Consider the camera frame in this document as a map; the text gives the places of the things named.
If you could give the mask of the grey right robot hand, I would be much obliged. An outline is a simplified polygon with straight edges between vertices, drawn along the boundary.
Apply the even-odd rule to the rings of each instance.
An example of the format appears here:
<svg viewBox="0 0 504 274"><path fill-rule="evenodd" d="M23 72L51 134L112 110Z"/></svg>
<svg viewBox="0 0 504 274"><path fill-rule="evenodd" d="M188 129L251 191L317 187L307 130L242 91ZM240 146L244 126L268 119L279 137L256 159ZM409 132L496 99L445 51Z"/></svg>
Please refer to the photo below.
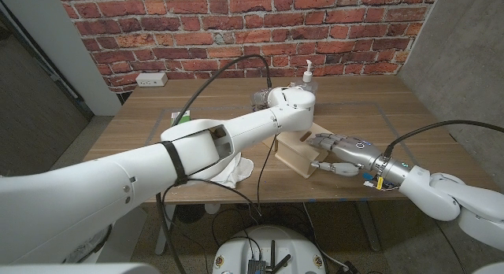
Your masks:
<svg viewBox="0 0 504 274"><path fill-rule="evenodd" d="M308 139L307 142L312 147L331 151L342 160L340 163L311 161L310 164L315 168L341 176L356 176L360 169L377 171L380 167L376 164L376 160L382 152L365 140L345 135L320 133Z"/></svg>

